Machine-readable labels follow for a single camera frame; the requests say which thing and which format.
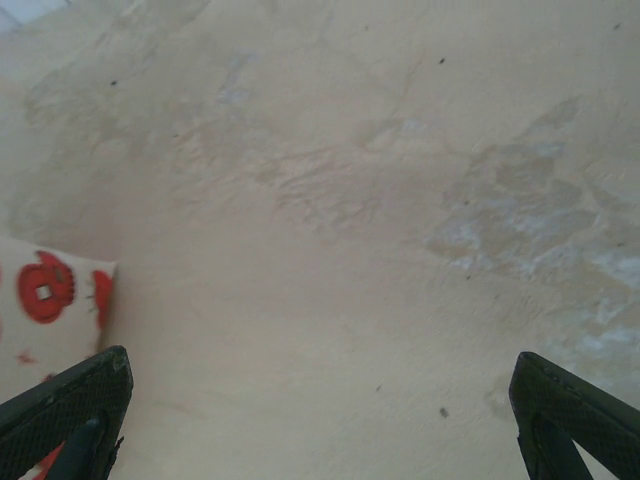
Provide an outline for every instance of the beige floor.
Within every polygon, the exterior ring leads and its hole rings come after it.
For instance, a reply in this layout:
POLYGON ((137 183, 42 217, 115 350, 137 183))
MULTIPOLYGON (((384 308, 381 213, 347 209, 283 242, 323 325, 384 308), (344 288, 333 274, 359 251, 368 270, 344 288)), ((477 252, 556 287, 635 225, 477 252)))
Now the beige floor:
POLYGON ((636 1, 129 4, 0 37, 2 233, 120 262, 114 479, 524 479, 523 349, 640 406, 636 1))

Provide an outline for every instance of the concrete floor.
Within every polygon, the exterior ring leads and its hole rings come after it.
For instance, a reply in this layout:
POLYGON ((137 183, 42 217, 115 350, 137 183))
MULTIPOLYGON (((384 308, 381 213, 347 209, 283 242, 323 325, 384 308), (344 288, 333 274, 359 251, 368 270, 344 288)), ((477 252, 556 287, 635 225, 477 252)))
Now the concrete floor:
POLYGON ((114 479, 524 479, 524 349, 640 406, 637 2, 132 3, 0 37, 1 232, 120 262, 114 479))

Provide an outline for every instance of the worn floor surface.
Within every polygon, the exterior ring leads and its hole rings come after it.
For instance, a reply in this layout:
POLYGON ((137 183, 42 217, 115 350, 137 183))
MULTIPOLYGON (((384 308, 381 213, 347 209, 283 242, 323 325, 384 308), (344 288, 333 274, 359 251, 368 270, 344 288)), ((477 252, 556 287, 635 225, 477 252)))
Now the worn floor surface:
POLYGON ((85 2, 0 62, 2 233, 120 262, 114 479, 523 479, 523 349, 640 406, 637 2, 85 2))

